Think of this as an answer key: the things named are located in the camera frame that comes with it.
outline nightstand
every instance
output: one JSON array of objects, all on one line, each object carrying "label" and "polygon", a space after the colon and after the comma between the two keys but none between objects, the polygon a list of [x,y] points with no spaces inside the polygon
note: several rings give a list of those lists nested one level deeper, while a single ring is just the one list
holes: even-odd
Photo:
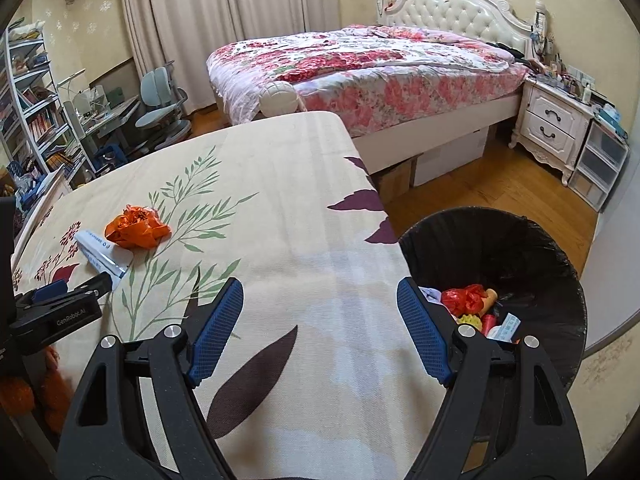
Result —
[{"label": "nightstand", "polygon": [[522,144],[538,162],[562,171],[567,186],[592,119],[591,107],[528,77],[509,147]]}]

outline white bottle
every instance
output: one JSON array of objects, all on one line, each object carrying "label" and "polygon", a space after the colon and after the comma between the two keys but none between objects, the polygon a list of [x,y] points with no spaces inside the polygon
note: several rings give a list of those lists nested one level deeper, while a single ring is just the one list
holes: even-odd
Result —
[{"label": "white bottle", "polygon": [[584,87],[584,92],[582,94],[582,102],[583,104],[590,105],[591,104],[591,85],[587,83],[587,86]]}]

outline silver screw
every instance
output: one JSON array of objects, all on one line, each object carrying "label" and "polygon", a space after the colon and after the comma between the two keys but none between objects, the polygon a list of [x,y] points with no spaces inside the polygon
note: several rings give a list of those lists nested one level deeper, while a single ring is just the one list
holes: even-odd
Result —
[{"label": "silver screw", "polygon": [[538,338],[532,335],[527,335],[524,338],[524,344],[530,348],[538,348],[540,346],[540,341]]},{"label": "silver screw", "polygon": [[169,325],[164,329],[165,337],[178,337],[182,333],[182,329],[179,325]]},{"label": "silver screw", "polygon": [[108,335],[107,337],[103,337],[102,341],[100,341],[100,346],[102,348],[111,348],[116,344],[116,338],[113,335]]},{"label": "silver screw", "polygon": [[471,325],[460,325],[458,327],[458,333],[462,337],[473,337],[476,335],[476,329],[473,328]]}]

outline nightstand drawer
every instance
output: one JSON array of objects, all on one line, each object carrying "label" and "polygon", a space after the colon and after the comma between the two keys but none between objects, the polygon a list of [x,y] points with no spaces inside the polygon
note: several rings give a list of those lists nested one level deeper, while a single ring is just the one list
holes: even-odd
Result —
[{"label": "nightstand drawer", "polygon": [[539,89],[534,89],[529,102],[529,112],[557,126],[560,130],[575,138],[575,127],[582,119],[582,114],[567,105],[556,102],[551,96]]},{"label": "nightstand drawer", "polygon": [[521,133],[552,155],[555,155],[562,162],[567,162],[569,159],[571,148],[575,142],[573,137],[531,112],[525,112]]}]

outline bookshelf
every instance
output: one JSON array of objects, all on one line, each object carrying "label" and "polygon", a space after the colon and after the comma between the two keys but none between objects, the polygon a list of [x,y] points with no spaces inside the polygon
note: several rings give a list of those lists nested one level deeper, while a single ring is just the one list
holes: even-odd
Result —
[{"label": "bookshelf", "polygon": [[[80,170],[92,171],[92,167],[66,120],[44,38],[9,41],[8,36],[6,30],[0,48],[2,146],[20,164],[32,158],[44,174],[64,166],[67,182],[75,187],[84,182]],[[27,61],[24,67],[20,63],[17,73],[12,70],[14,57]]]}]

